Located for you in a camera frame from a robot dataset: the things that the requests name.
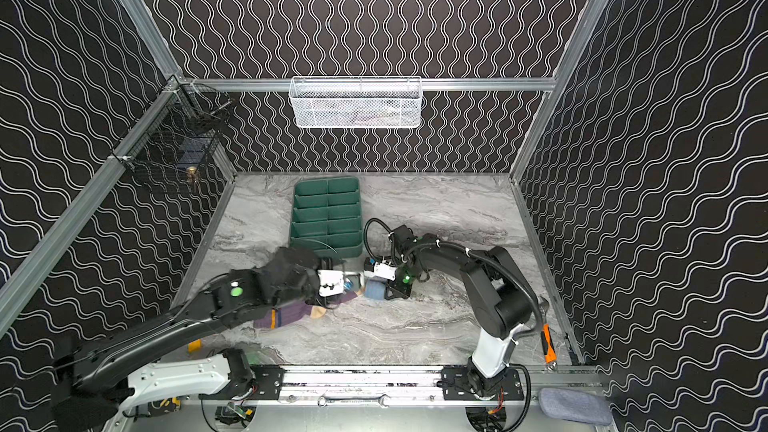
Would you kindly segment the blue orange striped sock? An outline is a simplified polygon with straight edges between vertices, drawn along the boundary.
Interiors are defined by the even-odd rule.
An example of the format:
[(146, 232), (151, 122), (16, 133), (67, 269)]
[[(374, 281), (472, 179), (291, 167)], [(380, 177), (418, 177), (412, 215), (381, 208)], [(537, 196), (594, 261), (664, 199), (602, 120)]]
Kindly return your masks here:
[(387, 294), (387, 283), (378, 280), (369, 280), (366, 282), (363, 295), (372, 300), (385, 300)]

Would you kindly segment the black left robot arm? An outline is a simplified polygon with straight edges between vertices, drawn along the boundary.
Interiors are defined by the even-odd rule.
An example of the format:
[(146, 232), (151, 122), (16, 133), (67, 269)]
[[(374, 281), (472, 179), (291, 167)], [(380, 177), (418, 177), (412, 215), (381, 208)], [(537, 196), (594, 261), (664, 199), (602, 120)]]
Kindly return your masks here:
[(62, 340), (51, 393), (56, 426), (86, 431), (105, 424), (134, 392), (131, 373), (194, 340), (312, 302), (320, 270), (333, 265), (310, 249), (280, 247), (266, 265), (219, 274), (186, 302), (127, 330), (94, 341)]

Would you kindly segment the purple striped sock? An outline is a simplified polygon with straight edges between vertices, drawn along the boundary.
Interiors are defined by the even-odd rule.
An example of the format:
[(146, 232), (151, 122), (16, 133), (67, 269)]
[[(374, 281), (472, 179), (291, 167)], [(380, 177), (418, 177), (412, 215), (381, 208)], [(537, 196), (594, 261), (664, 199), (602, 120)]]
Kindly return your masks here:
[(358, 292), (346, 292), (343, 295), (329, 297), (329, 302), (322, 305), (309, 305), (297, 302), (282, 308), (271, 309), (264, 317), (253, 321), (256, 329), (277, 329), (295, 323), (305, 317), (320, 318), (328, 311), (341, 304), (350, 302), (359, 296)]

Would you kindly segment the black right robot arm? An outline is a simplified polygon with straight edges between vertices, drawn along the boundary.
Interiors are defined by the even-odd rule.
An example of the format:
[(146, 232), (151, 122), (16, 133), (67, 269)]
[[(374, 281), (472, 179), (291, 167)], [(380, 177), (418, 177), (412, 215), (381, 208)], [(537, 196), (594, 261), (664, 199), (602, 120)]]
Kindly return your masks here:
[(462, 282), (480, 326), (464, 389), (478, 397), (493, 396), (501, 388), (519, 340), (539, 334), (545, 325), (532, 286), (500, 246), (471, 249), (434, 234), (418, 237), (406, 226), (390, 232), (388, 240), (389, 261), (397, 268), (397, 278), (441, 272)]

